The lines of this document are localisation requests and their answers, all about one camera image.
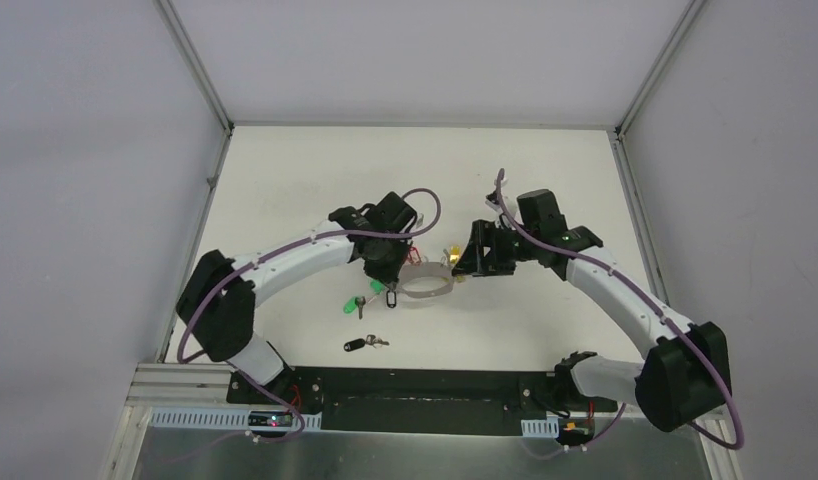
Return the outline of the large keyring with keys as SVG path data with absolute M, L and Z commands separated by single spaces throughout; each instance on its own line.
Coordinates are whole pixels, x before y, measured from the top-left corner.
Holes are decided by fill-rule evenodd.
M 457 284 L 466 280 L 464 275 L 452 273 L 462 253 L 462 247 L 450 245 L 435 260 L 421 255 L 417 248 L 412 247 L 398 274 L 397 282 L 393 286 L 385 286 L 372 280 L 369 284 L 370 294 L 363 297 L 363 300 L 372 303 L 382 299 L 388 308 L 395 308 L 399 297 L 429 300 L 450 294 Z

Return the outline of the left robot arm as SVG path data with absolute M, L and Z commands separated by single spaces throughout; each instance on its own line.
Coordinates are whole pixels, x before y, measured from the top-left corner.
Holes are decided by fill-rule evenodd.
M 411 247 L 417 211 L 394 192 L 376 204 L 339 208 L 298 240 L 269 252 L 202 255 L 176 303 L 202 352 L 252 379 L 266 404 L 290 390 L 288 364 L 254 330 L 256 309 L 271 296 L 324 270 L 360 260 L 364 273 L 393 286 Z

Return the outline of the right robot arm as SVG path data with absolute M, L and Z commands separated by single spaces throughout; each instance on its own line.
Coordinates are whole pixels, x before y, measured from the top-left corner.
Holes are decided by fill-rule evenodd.
M 553 370 L 552 399 L 568 410 L 590 398 L 638 407 L 657 429 L 672 432 L 727 405 L 731 397 L 726 336 L 714 323 L 697 324 L 629 278 L 603 241 L 571 227 L 554 193 L 534 190 L 509 202 L 492 192 L 498 217 L 475 220 L 455 276 L 511 276 L 536 262 L 584 293 L 625 333 L 638 362 L 574 352 Z

